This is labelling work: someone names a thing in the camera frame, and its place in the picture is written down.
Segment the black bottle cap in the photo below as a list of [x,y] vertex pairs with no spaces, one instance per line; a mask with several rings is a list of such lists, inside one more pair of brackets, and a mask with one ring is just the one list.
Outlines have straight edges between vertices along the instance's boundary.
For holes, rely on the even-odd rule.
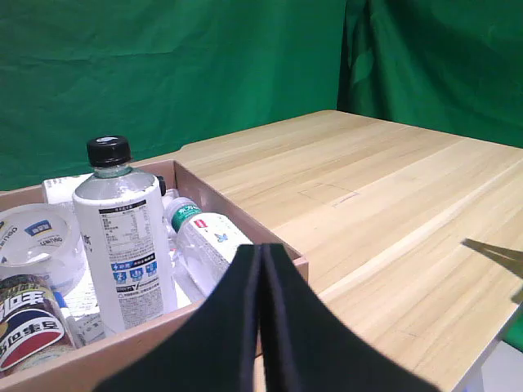
[[162,194],[162,196],[165,196],[165,194],[167,193],[167,185],[165,184],[165,179],[163,178],[163,176],[156,176],[156,178],[158,178],[158,182],[160,183],[160,193]]
[[129,142],[123,136],[102,136],[88,141],[87,156],[93,167],[122,165],[132,159]]

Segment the wooden table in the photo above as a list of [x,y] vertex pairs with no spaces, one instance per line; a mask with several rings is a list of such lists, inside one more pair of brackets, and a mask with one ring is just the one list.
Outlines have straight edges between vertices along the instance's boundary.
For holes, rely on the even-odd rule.
[[173,155],[303,252],[350,329],[442,390],[517,311],[522,149],[324,111]]

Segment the water bottle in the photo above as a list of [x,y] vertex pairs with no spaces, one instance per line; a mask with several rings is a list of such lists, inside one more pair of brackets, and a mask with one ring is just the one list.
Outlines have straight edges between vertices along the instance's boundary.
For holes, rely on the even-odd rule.
[[175,198],[165,216],[177,232],[177,249],[194,283],[208,296],[241,244],[252,244],[229,218],[202,212],[189,198]]
[[130,167],[122,136],[87,142],[94,174],[73,194],[105,334],[177,308],[156,176]]

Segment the green backdrop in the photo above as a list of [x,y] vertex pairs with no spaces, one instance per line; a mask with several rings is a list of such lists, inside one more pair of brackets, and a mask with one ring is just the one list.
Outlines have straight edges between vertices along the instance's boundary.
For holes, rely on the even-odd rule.
[[349,0],[342,109],[523,147],[521,0]]
[[345,0],[2,0],[0,189],[336,109]]

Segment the black object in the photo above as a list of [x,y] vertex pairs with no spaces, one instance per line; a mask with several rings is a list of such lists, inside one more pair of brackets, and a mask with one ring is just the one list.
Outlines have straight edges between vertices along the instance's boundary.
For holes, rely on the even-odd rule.
[[158,181],[160,183],[160,193],[162,194],[162,196],[165,196],[165,194],[167,193],[167,185],[165,184],[165,179],[163,178],[163,176],[156,176],[156,178],[158,178]]
[[132,160],[127,138],[101,136],[87,142],[87,156],[93,167],[111,167]]
[[438,390],[344,327],[274,244],[241,246],[195,314],[96,391],[252,392],[258,324],[270,392]]

